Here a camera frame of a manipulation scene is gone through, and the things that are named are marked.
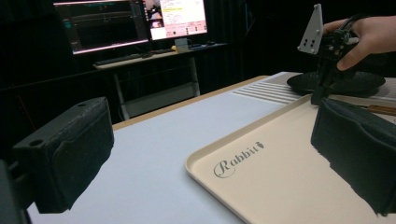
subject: beige tray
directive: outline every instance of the beige tray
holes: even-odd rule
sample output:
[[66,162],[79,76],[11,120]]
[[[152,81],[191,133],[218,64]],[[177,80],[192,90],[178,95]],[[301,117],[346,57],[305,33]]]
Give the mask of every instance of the beige tray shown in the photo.
[[396,223],[396,214],[377,216],[311,146],[318,108],[309,99],[305,96],[194,152],[186,169],[247,223]]

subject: table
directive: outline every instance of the table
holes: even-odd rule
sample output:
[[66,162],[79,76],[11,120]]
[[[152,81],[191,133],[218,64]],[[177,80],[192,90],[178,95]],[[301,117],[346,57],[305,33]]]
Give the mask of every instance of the table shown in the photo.
[[[245,127],[301,96],[285,78],[256,77],[178,105],[115,124],[109,160],[70,211],[28,212],[34,223],[242,223],[232,211],[189,177],[190,154]],[[284,103],[252,90],[282,91]]]
[[137,58],[132,60],[126,60],[117,63],[109,63],[104,65],[94,65],[98,70],[104,69],[117,69],[123,66],[136,67],[137,65],[142,64],[151,64],[161,62],[163,60],[175,60],[180,58],[187,58],[187,64],[190,68],[190,77],[191,81],[189,83],[176,86],[174,88],[161,91],[155,94],[151,94],[149,96],[145,96],[143,98],[128,101],[125,99],[122,89],[120,87],[119,76],[117,73],[113,74],[113,78],[116,84],[117,94],[120,100],[120,109],[122,112],[122,116],[124,120],[127,120],[131,117],[138,116],[140,114],[146,113],[148,111],[160,108],[165,105],[170,105],[175,102],[180,102],[182,100],[189,99],[191,97],[199,96],[200,88],[199,88],[199,80],[198,74],[196,71],[195,65],[195,56],[203,53],[208,53],[214,50],[225,50],[227,49],[227,44],[215,44],[212,46],[204,46],[198,49],[192,49],[185,52],[166,52],[162,54],[153,54],[148,58]]

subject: finger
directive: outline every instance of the finger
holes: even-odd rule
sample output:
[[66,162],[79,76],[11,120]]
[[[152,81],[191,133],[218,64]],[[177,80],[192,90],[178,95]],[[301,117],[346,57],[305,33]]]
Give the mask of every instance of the finger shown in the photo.
[[358,62],[363,60],[367,55],[367,50],[359,43],[355,48],[348,52],[338,63],[337,68],[340,71],[345,71],[348,68],[355,66]]
[[336,29],[340,28],[340,26],[344,23],[345,20],[340,21],[332,21],[323,25],[323,33],[329,34],[334,32]]

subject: screen display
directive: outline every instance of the screen display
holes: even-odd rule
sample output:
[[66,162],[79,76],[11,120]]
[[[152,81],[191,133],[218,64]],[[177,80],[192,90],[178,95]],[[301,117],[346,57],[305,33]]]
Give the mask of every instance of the screen display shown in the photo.
[[74,54],[148,42],[142,0],[54,3]]
[[207,33],[204,0],[143,0],[152,40]]

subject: desk leg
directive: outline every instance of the desk leg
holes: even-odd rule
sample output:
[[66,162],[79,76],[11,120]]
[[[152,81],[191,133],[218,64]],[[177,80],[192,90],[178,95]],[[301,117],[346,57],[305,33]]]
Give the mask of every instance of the desk leg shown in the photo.
[[194,57],[190,57],[189,63],[190,63],[190,70],[191,70],[192,90],[193,90],[194,96],[199,96],[199,95],[201,95],[201,93],[199,90],[199,81],[198,81],[197,69],[195,67]]
[[126,110],[125,102],[124,102],[124,99],[123,99],[123,95],[122,95],[122,91],[121,91],[121,87],[120,87],[120,82],[119,82],[119,76],[117,74],[114,74],[113,77],[114,77],[114,82],[116,83],[117,94],[119,95],[122,116],[123,116],[124,120],[127,120],[130,117],[129,117],[128,111]]

